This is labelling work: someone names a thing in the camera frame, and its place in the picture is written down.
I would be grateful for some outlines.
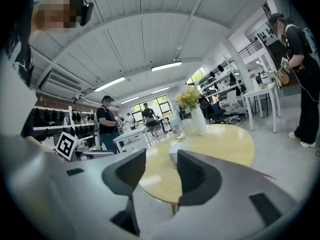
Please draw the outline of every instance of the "round table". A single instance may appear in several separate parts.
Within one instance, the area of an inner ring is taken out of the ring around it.
[[[186,150],[223,159],[250,167],[254,158],[255,146],[250,134],[229,124],[207,125],[208,133],[199,136],[195,131],[187,132]],[[152,197],[162,202],[178,204],[182,195],[181,180],[169,157],[169,149],[177,143],[170,136],[146,151],[145,172],[139,182]]]

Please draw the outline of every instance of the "ceiling light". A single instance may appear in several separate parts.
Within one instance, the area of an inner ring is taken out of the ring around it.
[[[132,102],[132,101],[134,101],[134,100],[136,100],[136,99],[139,99],[139,97],[134,97],[134,98],[125,100],[125,101],[121,102],[121,104],[125,104],[125,103],[128,103],[128,102]]]
[[[153,66],[152,72],[153,71],[157,71],[157,70],[163,70],[163,69],[167,69],[167,68],[171,68],[171,67],[175,67],[175,66],[180,66],[182,64],[182,61],[177,61],[177,62],[171,62],[168,64],[163,64],[163,65],[159,65],[159,66]]]
[[[160,90],[155,90],[155,91],[152,92],[152,94],[156,94],[158,92],[162,92],[162,91],[165,91],[165,90],[168,90],[168,89],[169,89],[169,87],[166,87],[166,88],[163,88],[163,89],[160,89]]]
[[[109,83],[107,83],[107,84],[105,84],[105,85],[103,85],[103,86],[95,89],[94,91],[95,91],[95,92],[99,92],[99,91],[103,90],[104,88],[107,88],[107,87],[109,87],[109,86],[113,86],[114,84],[117,84],[117,83],[119,83],[119,82],[121,82],[121,81],[123,81],[123,80],[125,80],[125,78],[124,78],[124,77],[120,77],[119,79],[114,80],[114,81],[112,81],[112,82],[109,82]]]

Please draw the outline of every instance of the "black shirt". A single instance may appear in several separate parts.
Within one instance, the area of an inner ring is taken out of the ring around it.
[[[27,0],[25,11],[21,18],[14,24],[5,46],[5,52],[13,70],[16,71],[28,87],[30,86],[34,69],[34,59],[29,45],[33,9],[34,0]],[[30,114],[23,126],[21,135],[27,137],[33,134],[33,119]]]
[[[303,55],[303,62],[293,68],[301,83],[313,80],[320,80],[320,68],[317,62],[309,55],[311,48],[305,33],[296,26],[290,26],[286,32],[287,44],[290,49],[289,58],[293,55]]]
[[[98,119],[98,121],[100,118],[105,118],[108,121],[116,122],[114,114],[112,114],[112,112],[104,106],[98,108],[98,110],[96,111],[96,118]],[[105,126],[100,123],[99,132],[100,132],[100,134],[117,133],[118,127],[117,126]]]
[[[153,114],[154,114],[155,112],[153,111],[153,109],[152,108],[145,108],[144,109],[144,111],[142,111],[142,116],[143,117],[145,117],[145,120],[147,121],[147,122],[150,122],[150,121],[153,121],[153,120],[155,120],[155,118],[153,117]]]

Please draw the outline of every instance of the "white vase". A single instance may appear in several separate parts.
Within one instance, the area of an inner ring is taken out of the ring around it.
[[[207,123],[206,123],[204,114],[202,113],[198,105],[196,106],[196,108],[191,109],[191,115],[192,115],[193,126],[196,132],[200,136],[207,134],[208,133]]]

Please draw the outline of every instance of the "ceiling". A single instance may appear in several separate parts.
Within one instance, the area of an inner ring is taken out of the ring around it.
[[[59,65],[55,70],[82,87],[86,98],[100,101],[108,94],[121,102],[183,85],[218,46],[220,35],[232,35],[266,0],[87,1],[94,8],[86,26],[40,33],[30,43],[35,60],[31,83],[41,87],[54,63]],[[176,56],[181,66],[151,71]],[[125,81],[93,92],[122,76]]]

